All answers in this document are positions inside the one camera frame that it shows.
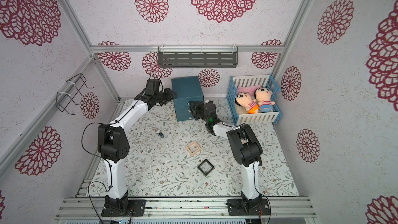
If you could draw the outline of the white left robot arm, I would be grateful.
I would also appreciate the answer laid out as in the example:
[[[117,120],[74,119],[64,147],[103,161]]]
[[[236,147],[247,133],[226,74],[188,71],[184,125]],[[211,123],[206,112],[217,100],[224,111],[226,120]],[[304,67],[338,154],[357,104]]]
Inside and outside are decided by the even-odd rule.
[[[130,151],[126,132],[149,110],[174,99],[175,93],[164,88],[160,79],[148,79],[146,87],[131,105],[110,123],[99,123],[97,150],[107,171],[107,195],[101,217],[133,215],[129,208],[129,193],[125,184],[124,159]]]

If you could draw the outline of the teal three-drawer cabinet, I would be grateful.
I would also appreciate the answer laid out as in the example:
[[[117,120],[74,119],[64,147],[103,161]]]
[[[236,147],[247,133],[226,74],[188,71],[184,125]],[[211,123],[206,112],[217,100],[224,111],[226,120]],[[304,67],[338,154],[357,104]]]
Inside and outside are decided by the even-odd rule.
[[[176,93],[173,100],[178,122],[191,120],[190,101],[203,102],[202,86],[197,76],[172,79],[172,90]]]

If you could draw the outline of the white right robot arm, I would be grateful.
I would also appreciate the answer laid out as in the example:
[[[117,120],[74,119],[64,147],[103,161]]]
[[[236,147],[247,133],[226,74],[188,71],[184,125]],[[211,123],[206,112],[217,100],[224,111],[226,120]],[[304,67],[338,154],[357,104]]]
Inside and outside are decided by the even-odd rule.
[[[213,101],[189,102],[190,112],[195,120],[203,120],[206,130],[213,136],[226,138],[232,154],[240,165],[242,189],[240,199],[228,199],[226,205],[230,216],[271,216],[271,203],[258,189],[258,168],[262,165],[263,149],[248,124],[230,125],[217,116]]]

